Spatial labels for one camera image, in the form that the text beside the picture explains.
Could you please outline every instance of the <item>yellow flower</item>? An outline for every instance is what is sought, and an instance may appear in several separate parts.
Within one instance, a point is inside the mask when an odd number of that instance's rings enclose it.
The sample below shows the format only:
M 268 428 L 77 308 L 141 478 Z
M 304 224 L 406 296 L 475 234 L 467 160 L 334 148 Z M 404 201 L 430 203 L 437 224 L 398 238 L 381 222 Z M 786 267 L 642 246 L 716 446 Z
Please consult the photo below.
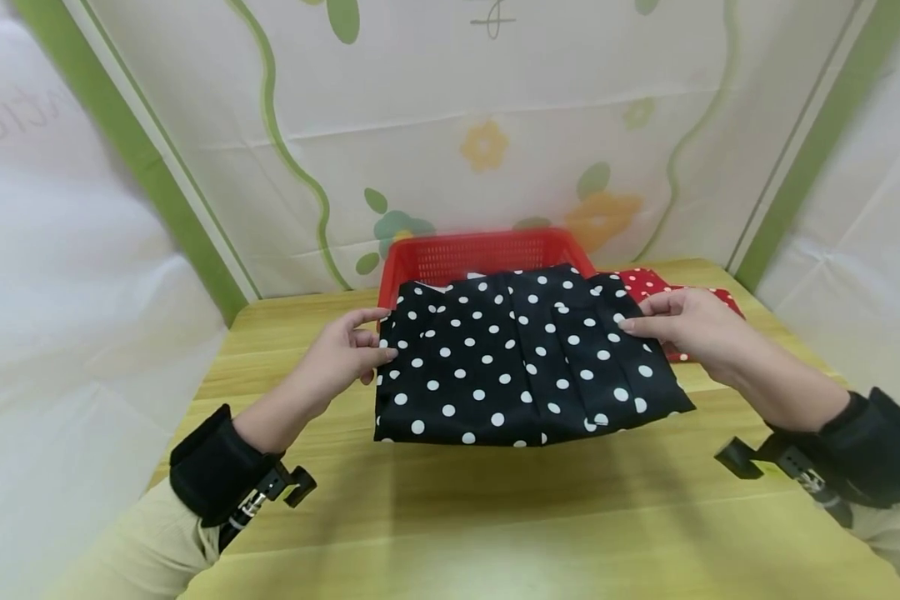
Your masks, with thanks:
M 509 139 L 500 131 L 496 122 L 490 120 L 483 125 L 470 127 L 467 140 L 460 147 L 460 153 L 469 160 L 470 168 L 480 173 L 487 169 L 499 168 L 504 162 L 504 151 L 508 145 Z
M 588 253 L 600 250 L 607 240 L 624 232 L 633 216 L 643 206 L 639 196 L 613 196 L 594 192 L 571 210 L 566 217 L 567 229 Z

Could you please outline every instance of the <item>wall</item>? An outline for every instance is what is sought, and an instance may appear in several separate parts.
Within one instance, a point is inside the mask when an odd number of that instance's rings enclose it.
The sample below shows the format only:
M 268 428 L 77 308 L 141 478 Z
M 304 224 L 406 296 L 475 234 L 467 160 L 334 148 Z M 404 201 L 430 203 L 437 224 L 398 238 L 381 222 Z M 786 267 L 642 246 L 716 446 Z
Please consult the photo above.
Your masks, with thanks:
M 0 598 L 37 598 L 138 498 L 223 334 L 0 1 Z
M 900 43 L 757 295 L 856 388 L 900 402 Z

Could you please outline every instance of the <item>green trim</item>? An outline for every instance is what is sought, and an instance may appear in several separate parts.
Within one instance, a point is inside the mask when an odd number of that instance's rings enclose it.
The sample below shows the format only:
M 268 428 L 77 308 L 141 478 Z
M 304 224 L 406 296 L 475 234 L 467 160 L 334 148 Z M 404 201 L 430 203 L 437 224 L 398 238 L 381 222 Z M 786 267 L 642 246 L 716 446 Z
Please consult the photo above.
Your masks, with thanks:
M 133 110 L 130 110 L 120 91 L 110 80 L 107 70 L 98 61 L 63 0 L 14 0 L 14 4 L 21 17 L 31 27 L 34 37 L 57 64 L 73 94 L 120 153 L 137 183 L 151 198 L 153 206 L 173 232 L 181 250 L 190 259 L 193 269 L 197 271 L 217 308 L 220 308 L 224 321 L 227 324 L 233 323 L 241 309 L 248 305 L 247 298 L 243 296 L 240 286 L 235 282 L 210 237 L 204 232 L 183 191 L 174 181 L 170 169 L 167 169 L 160 152 L 153 146 L 144 128 L 133 115 Z M 96 23 L 96 17 L 91 12 L 90 14 Z M 107 44 L 112 51 L 109 40 Z M 126 72 L 126 66 L 122 62 L 120 64 Z M 132 78 L 130 82 L 139 93 L 139 88 Z M 176 150 L 173 150 L 173 154 L 179 159 Z M 199 193 L 196 184 L 193 184 L 193 187 Z
M 873 89 L 880 67 L 899 38 L 900 0 L 880 0 L 850 48 L 840 75 L 734 273 L 747 290 L 754 291 L 760 283 L 823 165 Z
M 337 285 L 340 285 L 344 290 L 351 290 L 353 288 L 350 287 L 350 284 L 347 283 L 347 279 L 344 279 L 340 271 L 337 270 L 337 264 L 334 262 L 333 255 L 330 253 L 330 245 L 328 242 L 330 198 L 317 179 L 311 177 L 308 172 L 303 170 L 303 167 L 300 167 L 297 160 L 293 159 L 293 155 L 290 153 L 290 149 L 288 149 L 286 142 L 283 140 L 283 135 L 280 133 L 280 125 L 276 118 L 275 102 L 276 61 L 273 57 L 273 49 L 271 44 L 269 44 L 267 33 L 264 32 L 263 27 L 260 26 L 260 22 L 253 16 L 253 13 L 250 12 L 243 0 L 227 0 L 227 2 L 237 14 L 240 14 L 240 17 L 242 17 L 244 21 L 247 21 L 247 25 L 250 27 L 250 31 L 253 32 L 254 39 L 256 39 L 257 46 L 260 47 L 260 56 L 264 62 L 264 84 L 262 85 L 262 112 L 264 114 L 262 117 L 267 125 L 269 138 L 271 138 L 272 144 L 276 146 L 276 149 L 280 152 L 280 158 L 283 158 L 283 162 L 287 165 L 287 168 L 290 169 L 292 174 L 296 175 L 301 182 L 304 182 L 307 185 L 307 188 L 310 188 L 320 204 L 320 220 L 317 224 L 317 245 L 319 246 L 320 257 L 323 258 L 323 263 L 330 272 L 332 278 L 337 280 Z
M 657 227 L 653 229 L 650 239 L 647 240 L 643 250 L 633 259 L 634 261 L 641 260 L 650 252 L 650 248 L 653 247 L 653 244 L 656 244 L 660 233 L 663 232 L 663 226 L 667 219 L 670 218 L 670 213 L 677 206 L 677 200 L 680 197 L 677 161 L 680 153 L 708 125 L 710 119 L 716 114 L 717 108 L 720 108 L 723 101 L 727 99 L 730 82 L 733 80 L 733 76 L 736 75 L 737 65 L 740 63 L 740 25 L 737 22 L 737 0 L 723 0 L 723 29 L 727 30 L 727 58 L 726 62 L 723 63 L 720 88 L 713 94 L 713 98 L 710 99 L 707 110 L 704 110 L 700 120 L 690 127 L 689 132 L 683 134 L 683 137 L 677 142 L 677 146 L 673 147 L 673 151 L 670 152 L 670 158 L 667 160 L 667 183 L 670 184 L 670 201 L 667 202 L 667 207 L 663 209 L 663 215 L 657 221 Z

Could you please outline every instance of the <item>finger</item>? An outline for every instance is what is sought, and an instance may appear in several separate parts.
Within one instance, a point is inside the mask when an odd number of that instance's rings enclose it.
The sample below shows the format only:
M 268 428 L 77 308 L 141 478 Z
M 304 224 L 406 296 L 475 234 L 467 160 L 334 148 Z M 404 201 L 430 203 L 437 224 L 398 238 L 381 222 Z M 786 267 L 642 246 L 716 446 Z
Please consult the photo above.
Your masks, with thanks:
M 360 373 L 366 373 L 376 367 L 386 365 L 398 354 L 395 347 L 358 347 L 352 352 L 357 354 L 357 367 Z
M 388 308 L 358 308 L 338 318 L 335 323 L 341 324 L 346 329 L 356 329 L 364 323 L 380 321 L 389 315 Z
M 357 348 L 375 348 L 380 346 L 380 336 L 376 331 L 370 329 L 357 329 L 354 331 L 353 341 L 356 343 Z
M 620 328 L 638 338 L 656 338 L 661 342 L 675 341 L 678 317 L 657 315 L 653 317 L 625 318 Z

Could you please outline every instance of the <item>black polka dot clothing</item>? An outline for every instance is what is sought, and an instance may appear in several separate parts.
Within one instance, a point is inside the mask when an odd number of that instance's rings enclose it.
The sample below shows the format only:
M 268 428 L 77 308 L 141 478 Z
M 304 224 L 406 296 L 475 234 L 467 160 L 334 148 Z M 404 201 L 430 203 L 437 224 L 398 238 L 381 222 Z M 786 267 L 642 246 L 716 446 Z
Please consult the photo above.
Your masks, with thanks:
M 407 282 L 381 346 L 375 440 L 523 448 L 606 435 L 694 410 L 619 276 L 501 272 L 445 292 Z

